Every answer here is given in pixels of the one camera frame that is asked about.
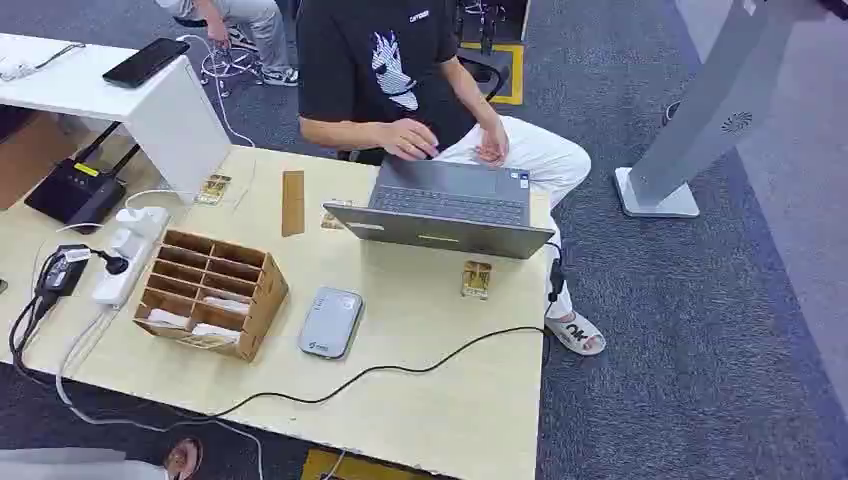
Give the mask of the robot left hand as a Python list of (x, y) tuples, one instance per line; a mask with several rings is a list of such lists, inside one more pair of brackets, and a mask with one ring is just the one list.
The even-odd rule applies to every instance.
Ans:
[(192, 479), (202, 460), (202, 443), (195, 438), (184, 438), (174, 445), (164, 460), (166, 478), (169, 480)]

